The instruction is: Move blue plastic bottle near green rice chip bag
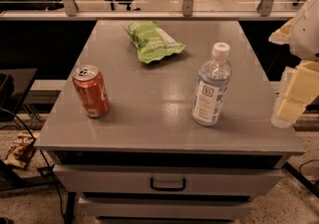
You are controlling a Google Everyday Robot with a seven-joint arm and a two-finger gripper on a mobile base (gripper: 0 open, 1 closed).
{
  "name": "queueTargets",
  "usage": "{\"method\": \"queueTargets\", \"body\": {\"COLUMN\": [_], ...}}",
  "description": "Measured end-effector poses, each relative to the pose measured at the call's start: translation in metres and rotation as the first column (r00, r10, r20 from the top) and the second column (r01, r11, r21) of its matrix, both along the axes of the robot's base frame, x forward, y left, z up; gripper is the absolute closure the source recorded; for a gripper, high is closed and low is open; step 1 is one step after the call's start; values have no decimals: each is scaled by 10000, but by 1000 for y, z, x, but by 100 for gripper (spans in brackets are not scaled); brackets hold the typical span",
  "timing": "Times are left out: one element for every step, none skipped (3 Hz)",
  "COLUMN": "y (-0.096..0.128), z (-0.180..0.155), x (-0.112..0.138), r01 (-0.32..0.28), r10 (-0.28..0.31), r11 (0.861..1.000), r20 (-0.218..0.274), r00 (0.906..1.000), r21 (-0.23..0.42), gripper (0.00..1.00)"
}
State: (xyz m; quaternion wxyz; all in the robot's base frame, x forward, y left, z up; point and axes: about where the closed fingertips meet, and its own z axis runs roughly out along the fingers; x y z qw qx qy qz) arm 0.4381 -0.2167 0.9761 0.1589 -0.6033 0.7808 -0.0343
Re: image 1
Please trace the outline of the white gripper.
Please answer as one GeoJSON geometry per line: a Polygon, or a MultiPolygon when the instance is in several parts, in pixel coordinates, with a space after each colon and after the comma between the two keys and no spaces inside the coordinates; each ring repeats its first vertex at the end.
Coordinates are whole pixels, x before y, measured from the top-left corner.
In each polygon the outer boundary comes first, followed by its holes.
{"type": "Polygon", "coordinates": [[[271,123],[279,128],[294,124],[319,97],[319,0],[307,0],[293,20],[273,32],[268,41],[289,44],[290,52],[302,60],[296,68],[286,67],[279,84],[271,123]]]}

